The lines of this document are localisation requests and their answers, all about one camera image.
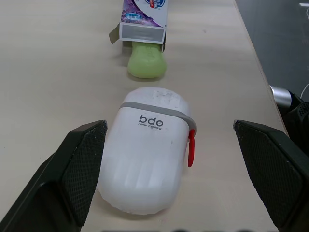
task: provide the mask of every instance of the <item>bdo logo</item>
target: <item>bdo logo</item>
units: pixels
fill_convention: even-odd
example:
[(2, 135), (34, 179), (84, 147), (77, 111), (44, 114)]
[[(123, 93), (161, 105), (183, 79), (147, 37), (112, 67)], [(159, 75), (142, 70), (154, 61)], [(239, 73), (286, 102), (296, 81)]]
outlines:
[(150, 119), (147, 119), (146, 117), (143, 117), (143, 115), (140, 116), (140, 120), (139, 120), (139, 125), (141, 126), (147, 126), (145, 123), (148, 124), (148, 127), (151, 127), (151, 128), (157, 128), (157, 129), (161, 129), (161, 127), (163, 126), (163, 121), (161, 120), (156, 120), (156, 117), (155, 118), (150, 118)]

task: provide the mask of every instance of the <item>gray band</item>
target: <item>gray band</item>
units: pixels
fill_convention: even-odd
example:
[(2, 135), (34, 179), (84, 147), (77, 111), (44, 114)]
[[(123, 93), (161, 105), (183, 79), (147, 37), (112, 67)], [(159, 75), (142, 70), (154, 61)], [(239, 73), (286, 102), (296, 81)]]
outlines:
[(195, 124), (195, 121), (192, 118), (185, 115), (184, 113), (179, 112), (177, 110), (171, 110), (171, 109), (167, 109), (163, 107), (146, 105), (146, 104), (142, 104), (138, 102), (131, 102), (131, 101), (122, 103), (122, 105), (120, 106), (120, 109), (124, 107), (129, 107), (129, 108), (134, 108), (134, 109), (139, 109), (139, 110), (146, 110), (146, 111), (155, 112), (155, 113), (159, 113), (163, 115), (178, 117), (188, 124), (190, 130), (195, 130), (195, 134), (197, 133), (197, 126)]

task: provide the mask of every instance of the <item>metal cylinder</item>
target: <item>metal cylinder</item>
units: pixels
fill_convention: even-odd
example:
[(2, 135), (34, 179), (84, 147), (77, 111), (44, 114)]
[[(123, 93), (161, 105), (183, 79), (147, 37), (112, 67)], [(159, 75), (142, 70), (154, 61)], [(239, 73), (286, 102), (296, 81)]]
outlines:
[(292, 104), (292, 96), (291, 93), (280, 87), (270, 86), (272, 93), (275, 98), (275, 102), (280, 110), (280, 113), (287, 112)]

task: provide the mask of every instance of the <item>red clip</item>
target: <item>red clip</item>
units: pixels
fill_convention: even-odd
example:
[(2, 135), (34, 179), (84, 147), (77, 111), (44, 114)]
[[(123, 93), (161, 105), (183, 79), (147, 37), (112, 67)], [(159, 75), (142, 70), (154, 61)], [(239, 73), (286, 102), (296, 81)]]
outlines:
[(189, 133), (189, 156), (188, 156), (188, 167), (191, 168), (194, 161), (195, 152), (195, 140), (194, 140), (195, 130), (190, 130)]

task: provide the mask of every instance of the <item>table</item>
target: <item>table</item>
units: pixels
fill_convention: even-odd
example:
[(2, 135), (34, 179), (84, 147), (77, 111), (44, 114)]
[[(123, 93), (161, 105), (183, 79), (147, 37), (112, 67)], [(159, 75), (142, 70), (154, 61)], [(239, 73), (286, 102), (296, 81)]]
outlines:
[(70, 130), (98, 119), (111, 126), (128, 92), (158, 86), (190, 103), (198, 130), (195, 163), (184, 168), (174, 205), (154, 216), (126, 215), (96, 191), (82, 231), (274, 231), (233, 121), (284, 126), (234, 2), (169, 0), (168, 71), (155, 81), (129, 77), (121, 42), (109, 42), (121, 6), (0, 2), (0, 219)]

